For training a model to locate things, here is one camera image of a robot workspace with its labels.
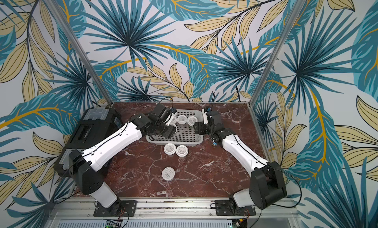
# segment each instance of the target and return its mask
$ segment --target white plastic basket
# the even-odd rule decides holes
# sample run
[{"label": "white plastic basket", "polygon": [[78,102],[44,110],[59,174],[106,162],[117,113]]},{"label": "white plastic basket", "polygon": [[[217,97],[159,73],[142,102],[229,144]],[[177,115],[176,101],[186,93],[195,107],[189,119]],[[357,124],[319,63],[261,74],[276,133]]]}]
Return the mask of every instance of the white plastic basket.
[{"label": "white plastic basket", "polygon": [[[203,121],[202,112],[199,110],[184,110],[177,109],[176,116],[185,115],[186,117],[195,116],[198,121]],[[196,146],[203,141],[203,135],[196,135],[194,128],[187,123],[185,125],[176,124],[177,133],[171,138],[167,139],[160,135],[147,136],[147,141],[156,145],[166,145],[173,143],[174,145]]]}]

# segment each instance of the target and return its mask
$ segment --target white lid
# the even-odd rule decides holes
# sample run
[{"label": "white lid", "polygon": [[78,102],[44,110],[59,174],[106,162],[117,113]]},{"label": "white lid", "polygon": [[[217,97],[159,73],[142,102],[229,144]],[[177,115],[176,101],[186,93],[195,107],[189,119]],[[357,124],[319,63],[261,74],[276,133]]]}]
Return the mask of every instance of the white lid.
[{"label": "white lid", "polygon": [[172,180],[175,177],[175,170],[173,170],[172,167],[166,167],[161,173],[161,176],[165,180]]},{"label": "white lid", "polygon": [[175,124],[176,122],[177,122],[176,117],[172,117],[172,121],[170,122],[170,124]]},{"label": "white lid", "polygon": [[184,157],[188,155],[188,148],[185,145],[180,145],[176,148],[176,154],[179,157]]},{"label": "white lid", "polygon": [[175,135],[175,134],[177,133],[177,126],[176,126],[176,124],[173,124],[173,123],[170,123],[170,125],[171,125],[171,126],[174,126],[174,127],[176,128],[176,131],[175,131],[175,133],[173,134],[173,135]]},{"label": "white lid", "polygon": [[164,152],[168,155],[172,155],[176,152],[176,146],[173,143],[168,143],[164,146]]},{"label": "white lid", "polygon": [[178,122],[179,124],[185,124],[186,121],[187,121],[187,118],[186,118],[186,116],[184,116],[184,115],[179,115],[179,116],[177,117],[177,122]]},{"label": "white lid", "polygon": [[195,116],[188,117],[188,125],[194,126],[194,123],[196,123],[196,122],[198,122],[197,117],[195,117]]}]

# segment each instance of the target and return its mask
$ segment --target red marble surface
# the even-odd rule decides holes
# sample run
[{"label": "red marble surface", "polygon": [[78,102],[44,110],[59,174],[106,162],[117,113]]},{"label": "red marble surface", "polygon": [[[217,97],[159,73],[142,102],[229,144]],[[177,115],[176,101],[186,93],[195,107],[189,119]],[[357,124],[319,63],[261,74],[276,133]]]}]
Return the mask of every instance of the red marble surface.
[{"label": "red marble surface", "polygon": [[[154,106],[154,103],[114,104],[123,122],[136,113],[151,111]],[[204,104],[175,103],[174,107],[200,110]],[[214,104],[214,108],[221,113],[225,127],[233,129],[263,157],[247,105]],[[249,176],[241,164],[220,146],[213,148],[208,136],[204,136],[200,145],[188,149],[184,159],[177,155],[168,157],[163,146],[149,143],[144,137],[113,157],[105,182],[119,197],[227,197],[249,187]],[[161,177],[168,166],[176,173],[171,182]]]}]

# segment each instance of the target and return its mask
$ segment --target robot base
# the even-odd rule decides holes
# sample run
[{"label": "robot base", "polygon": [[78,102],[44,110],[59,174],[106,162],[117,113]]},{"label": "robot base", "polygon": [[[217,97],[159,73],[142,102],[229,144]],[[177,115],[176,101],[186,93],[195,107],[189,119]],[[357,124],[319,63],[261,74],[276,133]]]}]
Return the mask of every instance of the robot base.
[{"label": "robot base", "polygon": [[[135,213],[135,208],[136,208],[136,202],[135,200],[124,200],[124,201],[121,201],[121,205],[122,207],[125,208],[125,212],[122,216],[129,216],[129,217],[133,217],[134,216],[134,213]],[[116,215],[113,215],[109,212],[109,210],[107,210],[106,208],[104,208],[103,206],[101,206],[100,203],[97,203],[96,205],[96,209],[94,210],[94,213],[93,213],[93,216],[94,217],[119,217],[120,216],[120,213],[117,213]]]},{"label": "robot base", "polygon": [[248,216],[248,212],[250,216],[256,215],[254,206],[239,208],[235,207],[230,200],[215,200],[214,203],[217,216]]}]

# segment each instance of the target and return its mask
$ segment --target mounting plate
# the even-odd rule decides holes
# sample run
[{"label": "mounting plate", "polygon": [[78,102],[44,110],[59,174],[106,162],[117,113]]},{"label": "mounting plate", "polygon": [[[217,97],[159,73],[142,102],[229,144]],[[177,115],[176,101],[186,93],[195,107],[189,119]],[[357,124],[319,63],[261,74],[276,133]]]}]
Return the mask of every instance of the mounting plate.
[{"label": "mounting plate", "polygon": [[[136,201],[135,200],[122,200],[121,201],[122,206],[125,208],[125,212],[123,216],[130,216],[133,217],[135,213],[136,208]],[[118,217],[119,214],[116,216],[110,215],[106,210],[103,209],[103,207],[96,206],[96,209],[93,213],[94,217]]]},{"label": "mounting plate", "polygon": [[231,211],[233,205],[229,200],[215,200],[214,203],[217,216],[248,216],[248,212],[250,216],[256,215],[254,206],[239,208],[234,212]]}]

